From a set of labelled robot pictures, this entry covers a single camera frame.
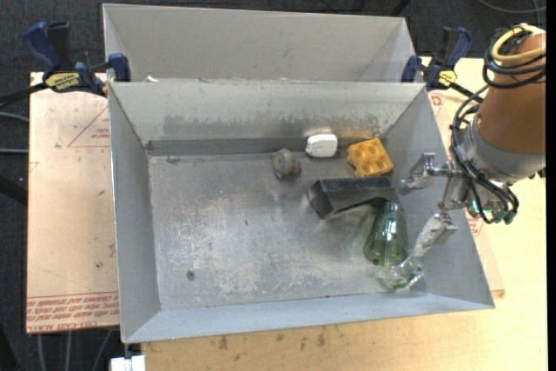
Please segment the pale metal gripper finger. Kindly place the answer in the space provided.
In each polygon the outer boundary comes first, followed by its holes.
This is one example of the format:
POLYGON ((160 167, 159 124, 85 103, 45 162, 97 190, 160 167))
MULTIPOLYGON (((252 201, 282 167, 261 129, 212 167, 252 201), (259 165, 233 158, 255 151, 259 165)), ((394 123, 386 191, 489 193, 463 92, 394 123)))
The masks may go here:
POLYGON ((458 226, 452 223, 448 213, 434 214, 418 234, 413 254, 416 257, 423 257, 432 246, 444 244, 458 229, 458 226))
POLYGON ((405 179, 400 181, 400 192, 409 193, 413 190, 424 189, 434 182, 434 152, 424 152, 409 170, 405 179))

